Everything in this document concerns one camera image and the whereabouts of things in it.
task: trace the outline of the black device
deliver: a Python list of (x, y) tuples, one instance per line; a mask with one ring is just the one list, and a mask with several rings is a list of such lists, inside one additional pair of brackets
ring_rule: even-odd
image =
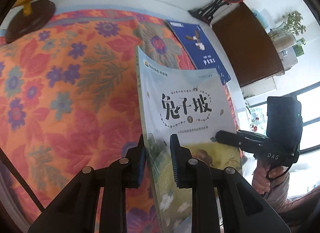
[(208, 167), (170, 137), (174, 179), (179, 188), (192, 188), (191, 233), (220, 233), (214, 188), (218, 190), (225, 233), (290, 233), (287, 224), (232, 167)]
[(84, 167), (33, 222), (28, 233), (94, 233), (101, 187), (99, 232), (126, 233), (125, 189), (140, 186), (144, 166), (141, 135), (138, 145), (109, 167)]
[(236, 134), (218, 131), (215, 139), (219, 143), (239, 147), (253, 153), (272, 170), (278, 166), (288, 167), (298, 161), (299, 145), (302, 136), (301, 103), (291, 97), (268, 97), (267, 99), (267, 136), (239, 130)]

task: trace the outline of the book cover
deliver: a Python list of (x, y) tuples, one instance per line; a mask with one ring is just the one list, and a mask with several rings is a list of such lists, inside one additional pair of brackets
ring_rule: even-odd
[(170, 135), (210, 167), (241, 171), (239, 149), (215, 142), (219, 130), (236, 132), (216, 69), (178, 70), (151, 60), (136, 48), (143, 138), (151, 187), (162, 232), (191, 226), (191, 189), (176, 187)]
[(167, 20), (167, 22), (185, 48), (196, 69), (216, 69), (223, 85), (231, 80), (200, 25), (170, 20)]

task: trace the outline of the person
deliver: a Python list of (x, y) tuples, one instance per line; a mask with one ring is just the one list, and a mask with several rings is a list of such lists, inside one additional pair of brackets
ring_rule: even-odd
[[(286, 167), (279, 166), (269, 171), (270, 166), (264, 167), (258, 160), (257, 168), (253, 172), (252, 187), (259, 193), (265, 194), (264, 199), (288, 224), (292, 233), (319, 232), (320, 214), (320, 186), (308, 194), (294, 201), (288, 199), (290, 174), (281, 176)], [(266, 178), (275, 179), (270, 183)]]

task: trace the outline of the silver screw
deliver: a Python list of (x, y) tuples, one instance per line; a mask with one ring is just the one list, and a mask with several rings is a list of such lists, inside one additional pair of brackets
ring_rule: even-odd
[(192, 159), (189, 159), (189, 160), (188, 160), (188, 163), (190, 163), (191, 165), (196, 165), (196, 164), (198, 164), (198, 160), (192, 158)]
[(121, 163), (121, 164), (127, 164), (129, 162), (129, 159), (128, 158), (121, 158), (120, 160), (119, 160), (119, 163)]
[(84, 167), (84, 168), (82, 169), (82, 172), (83, 172), (83, 173), (90, 173), (90, 172), (91, 172), (91, 170), (92, 170), (92, 168), (91, 168), (91, 167), (86, 166), (86, 167)]
[(226, 173), (228, 173), (228, 174), (234, 174), (235, 172), (236, 172), (235, 169), (233, 169), (232, 167), (226, 168)]

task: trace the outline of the floral bedspread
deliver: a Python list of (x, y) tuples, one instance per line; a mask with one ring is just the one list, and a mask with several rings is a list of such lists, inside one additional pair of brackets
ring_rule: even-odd
[[(128, 11), (56, 15), (0, 47), (0, 147), (44, 207), (84, 166), (106, 167), (136, 146), (137, 45), (160, 64), (194, 68), (163, 20)], [(8, 181), (32, 223), (40, 211)], [(128, 232), (160, 232), (147, 170), (141, 187), (127, 190), (126, 205)]]

